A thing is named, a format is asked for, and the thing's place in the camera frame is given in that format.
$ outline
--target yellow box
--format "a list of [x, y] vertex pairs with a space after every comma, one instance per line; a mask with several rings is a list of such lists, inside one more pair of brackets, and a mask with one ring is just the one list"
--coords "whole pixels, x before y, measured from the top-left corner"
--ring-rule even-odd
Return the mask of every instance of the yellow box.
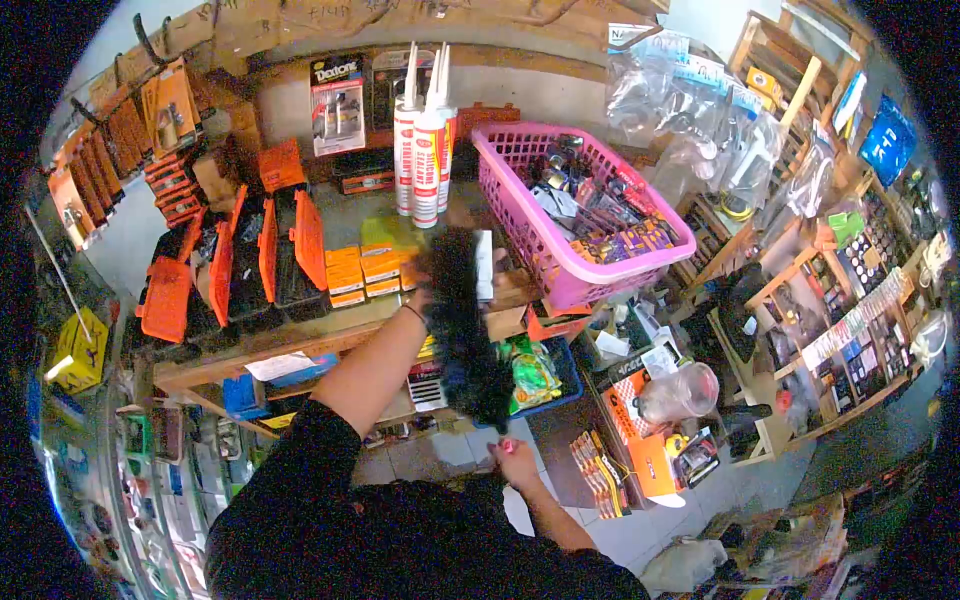
[[379, 244], [368, 244], [360, 247], [361, 256], [376, 256], [394, 249], [393, 242], [380, 242]]
[[400, 275], [400, 261], [393, 251], [373, 256], [361, 256], [363, 278], [368, 284]]
[[769, 73], [764, 73], [755, 66], [750, 67], [750, 70], [747, 71], [747, 86], [752, 87], [764, 96], [770, 97], [777, 106], [779, 106], [783, 100], [783, 89], [780, 87], [780, 84], [777, 83], [777, 80]]
[[360, 249], [356, 246], [347, 246], [340, 250], [328, 250], [324, 252], [324, 262], [327, 267], [352, 264], [359, 266], [359, 261]]
[[367, 296], [371, 298], [376, 298], [377, 296], [384, 296], [386, 294], [392, 294], [399, 291], [400, 280], [396, 277], [393, 279], [387, 279], [386, 281], [380, 281], [378, 283], [367, 285]]
[[44, 381], [59, 383], [68, 394], [81, 392], [100, 383], [104, 374], [104, 354], [107, 351], [107, 326], [102, 324], [89, 308], [80, 309], [90, 341], [77, 315], [71, 315], [60, 329], [53, 365]]
[[770, 96], [764, 94], [763, 92], [761, 92], [760, 90], [756, 89], [755, 87], [751, 87], [751, 88], [750, 88], [750, 91], [754, 92], [754, 94], [756, 94], [757, 98], [760, 99], [760, 103], [763, 105], [763, 108], [764, 108], [765, 110], [767, 110], [768, 112], [773, 112], [773, 111], [774, 111], [774, 101], [773, 101], [773, 99], [772, 99]]
[[344, 306], [353, 306], [354, 304], [361, 304], [367, 297], [364, 296], [363, 290], [357, 290], [356, 292], [350, 292], [349, 294], [341, 294], [340, 296], [331, 296], [330, 305], [334, 308], [343, 308]]

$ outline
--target metal hook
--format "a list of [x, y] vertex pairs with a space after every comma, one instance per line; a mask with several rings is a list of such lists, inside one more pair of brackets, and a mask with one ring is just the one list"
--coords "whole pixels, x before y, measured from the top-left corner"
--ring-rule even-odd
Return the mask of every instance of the metal hook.
[[163, 54], [170, 56], [170, 29], [167, 25], [170, 24], [170, 15], [168, 14], [164, 19], [163, 23], [160, 24], [160, 37], [163, 39]]
[[86, 119], [90, 123], [93, 123], [97, 127], [100, 127], [101, 125], [103, 125], [100, 119], [94, 116], [94, 114], [90, 112], [87, 109], [87, 107], [85, 107], [84, 104], [79, 100], [77, 100], [76, 98], [70, 98], [70, 106], [72, 106], [74, 110], [76, 110], [84, 119]]
[[113, 80], [116, 82], [117, 87], [120, 87], [120, 57], [122, 56], [123, 53], [118, 52], [113, 57]]
[[153, 64], [156, 66], [166, 66], [173, 62], [172, 60], [165, 60], [156, 55], [154, 46], [151, 45], [150, 39], [147, 37], [147, 32], [143, 29], [143, 19], [140, 17], [139, 12], [133, 16], [133, 31], [136, 33], [136, 38], [140, 41], [140, 45], [143, 46], [143, 50], [147, 53], [147, 56]]

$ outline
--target silicone sealant tube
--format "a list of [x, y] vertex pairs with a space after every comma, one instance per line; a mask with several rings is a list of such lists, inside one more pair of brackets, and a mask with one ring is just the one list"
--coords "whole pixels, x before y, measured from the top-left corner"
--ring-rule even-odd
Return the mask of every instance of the silicone sealant tube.
[[437, 225], [440, 199], [441, 158], [444, 154], [446, 119], [437, 112], [437, 88], [440, 77], [434, 60], [423, 112], [414, 119], [414, 225], [426, 229]]
[[404, 217], [414, 212], [414, 122], [423, 112], [417, 98], [417, 44], [411, 42], [403, 94], [394, 107], [396, 212]]
[[453, 139], [457, 133], [457, 109], [449, 105], [450, 98], [450, 49], [444, 42], [441, 48], [439, 102], [437, 112], [444, 119], [444, 147], [440, 163], [440, 191], [437, 197], [437, 212], [446, 210], [450, 198], [450, 167], [453, 161]]

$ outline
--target pink item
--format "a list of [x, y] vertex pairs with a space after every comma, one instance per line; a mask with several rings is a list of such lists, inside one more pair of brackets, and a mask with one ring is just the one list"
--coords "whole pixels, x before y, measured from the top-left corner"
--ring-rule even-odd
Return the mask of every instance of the pink item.
[[611, 172], [644, 181], [626, 160], [595, 137], [570, 127], [526, 121], [488, 122], [470, 133], [480, 152], [480, 188], [551, 305], [569, 308], [653, 283], [669, 265], [693, 255], [697, 243], [690, 228], [649, 184], [643, 193], [680, 238], [674, 248], [610, 265], [587, 262], [570, 248], [523, 182], [531, 160], [544, 155], [550, 141], [561, 133], [584, 138], [583, 153], [589, 158], [596, 181], [606, 181]]

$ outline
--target blue plastic bin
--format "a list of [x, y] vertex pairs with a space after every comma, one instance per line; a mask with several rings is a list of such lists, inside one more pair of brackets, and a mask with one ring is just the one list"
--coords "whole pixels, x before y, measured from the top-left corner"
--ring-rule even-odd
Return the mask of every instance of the blue plastic bin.
[[[570, 352], [570, 344], [566, 342], [566, 339], [563, 337], [547, 338], [541, 343], [546, 348], [547, 352], [550, 353], [550, 358], [553, 360], [553, 365], [557, 369], [557, 377], [564, 384], [562, 392], [567, 394], [555, 400], [538, 404], [537, 406], [524, 409], [514, 415], [511, 415], [511, 420], [523, 419], [524, 417], [529, 417], [530, 415], [535, 415], [536, 413], [549, 410], [557, 406], [563, 406], [568, 402], [579, 399], [580, 396], [584, 394], [584, 383], [580, 380], [580, 375], [577, 374], [577, 365], [573, 361], [573, 353]], [[480, 424], [476, 420], [473, 420], [473, 426], [477, 429], [490, 427], [490, 425]]]

